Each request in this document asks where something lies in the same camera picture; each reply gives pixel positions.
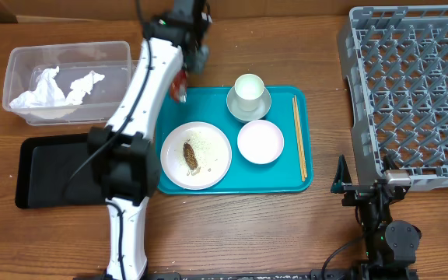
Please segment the red snack wrapper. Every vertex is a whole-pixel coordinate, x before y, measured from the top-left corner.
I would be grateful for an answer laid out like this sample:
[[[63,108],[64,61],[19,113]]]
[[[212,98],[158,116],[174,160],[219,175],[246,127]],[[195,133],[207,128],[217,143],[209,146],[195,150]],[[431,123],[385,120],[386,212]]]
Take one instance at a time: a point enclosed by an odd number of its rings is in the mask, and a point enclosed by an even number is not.
[[[180,70],[170,85],[170,98],[177,103],[185,103],[187,99],[187,73]]]

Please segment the large white plate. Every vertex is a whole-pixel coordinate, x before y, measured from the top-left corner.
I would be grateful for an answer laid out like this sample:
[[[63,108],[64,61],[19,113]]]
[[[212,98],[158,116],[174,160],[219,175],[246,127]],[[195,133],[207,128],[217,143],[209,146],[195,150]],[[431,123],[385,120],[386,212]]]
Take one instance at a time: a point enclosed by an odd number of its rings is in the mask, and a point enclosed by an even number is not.
[[[172,130],[163,142],[163,172],[178,187],[199,191],[216,185],[232,162],[228,138],[216,126],[193,121]]]

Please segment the pile of white rice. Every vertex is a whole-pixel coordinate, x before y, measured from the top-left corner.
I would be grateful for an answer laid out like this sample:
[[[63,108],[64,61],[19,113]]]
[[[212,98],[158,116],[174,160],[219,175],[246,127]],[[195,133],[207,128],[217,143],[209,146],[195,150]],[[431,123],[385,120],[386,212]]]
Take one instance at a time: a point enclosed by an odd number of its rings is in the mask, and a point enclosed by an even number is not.
[[[203,131],[187,131],[187,134],[182,136],[181,140],[177,143],[175,151],[178,152],[180,165],[186,168],[187,175],[189,176],[191,175],[190,170],[183,156],[183,144],[185,142],[189,142],[194,150],[200,167],[198,173],[211,172],[213,165],[220,158],[219,151],[217,150],[220,145],[220,138],[213,133],[205,134]]]

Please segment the brown food scrap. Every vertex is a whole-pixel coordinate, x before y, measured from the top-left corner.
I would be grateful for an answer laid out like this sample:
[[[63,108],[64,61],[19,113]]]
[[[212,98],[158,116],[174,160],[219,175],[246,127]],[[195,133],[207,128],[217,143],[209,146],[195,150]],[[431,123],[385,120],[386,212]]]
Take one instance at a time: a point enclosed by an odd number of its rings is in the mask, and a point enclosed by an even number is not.
[[[200,167],[198,165],[198,161],[196,159],[196,155],[194,153],[194,150],[192,146],[189,144],[189,142],[185,142],[183,144],[183,156],[185,163],[187,164],[190,174],[195,175],[199,172]]]

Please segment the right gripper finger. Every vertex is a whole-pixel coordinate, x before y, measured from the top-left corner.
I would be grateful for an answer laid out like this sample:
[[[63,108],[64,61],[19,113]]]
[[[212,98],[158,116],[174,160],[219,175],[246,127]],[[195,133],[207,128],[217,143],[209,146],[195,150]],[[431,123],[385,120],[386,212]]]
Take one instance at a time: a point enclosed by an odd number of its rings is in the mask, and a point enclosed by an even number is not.
[[[352,185],[352,179],[348,170],[348,165],[344,155],[340,155],[338,158],[338,167],[334,177],[334,181],[331,185],[331,193],[343,194],[346,192],[346,188]]]
[[[383,170],[399,170],[399,167],[394,162],[394,158],[392,155],[385,155],[383,157]]]

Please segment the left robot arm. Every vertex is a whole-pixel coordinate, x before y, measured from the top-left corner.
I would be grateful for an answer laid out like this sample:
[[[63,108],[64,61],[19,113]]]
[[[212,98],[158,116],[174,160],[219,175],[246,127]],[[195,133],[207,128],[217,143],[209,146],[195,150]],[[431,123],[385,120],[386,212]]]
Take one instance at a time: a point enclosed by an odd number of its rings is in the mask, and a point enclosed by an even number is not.
[[[110,260],[102,279],[141,279],[147,204],[161,175],[154,136],[163,101],[185,102],[187,74],[202,72],[212,24],[205,0],[176,0],[169,12],[140,19],[142,46],[127,92],[104,128],[92,128],[87,144],[93,179],[110,218]]]

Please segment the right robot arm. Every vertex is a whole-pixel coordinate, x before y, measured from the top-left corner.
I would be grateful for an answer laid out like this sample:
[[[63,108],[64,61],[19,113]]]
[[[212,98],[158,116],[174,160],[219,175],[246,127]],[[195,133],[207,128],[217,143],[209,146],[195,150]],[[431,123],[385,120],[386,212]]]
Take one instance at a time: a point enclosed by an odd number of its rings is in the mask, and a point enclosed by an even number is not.
[[[322,279],[334,276],[327,270],[330,261],[346,248],[359,242],[365,243],[365,261],[356,261],[340,274],[343,279],[368,280],[418,280],[418,272],[410,265],[416,262],[416,250],[420,244],[420,229],[409,222],[394,220],[390,206],[404,199],[411,187],[408,174],[393,163],[384,172],[383,179],[370,185],[354,185],[344,156],[339,156],[337,172],[331,186],[334,194],[343,194],[341,203],[355,209],[362,235],[332,253],[321,268]]]

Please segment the white tissue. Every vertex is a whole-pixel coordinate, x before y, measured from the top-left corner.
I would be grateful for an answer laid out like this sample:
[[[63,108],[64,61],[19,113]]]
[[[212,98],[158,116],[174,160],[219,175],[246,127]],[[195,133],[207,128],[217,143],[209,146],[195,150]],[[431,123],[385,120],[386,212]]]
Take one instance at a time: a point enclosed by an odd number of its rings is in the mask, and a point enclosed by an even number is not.
[[[54,79],[59,72],[58,66],[44,69],[36,79],[36,89],[21,93],[9,103],[9,106],[12,109],[68,106],[63,91]]]
[[[70,92],[66,96],[68,105],[80,105],[86,94],[90,95],[96,83],[103,81],[105,75],[90,71],[87,75],[80,79],[76,79],[70,85]]]

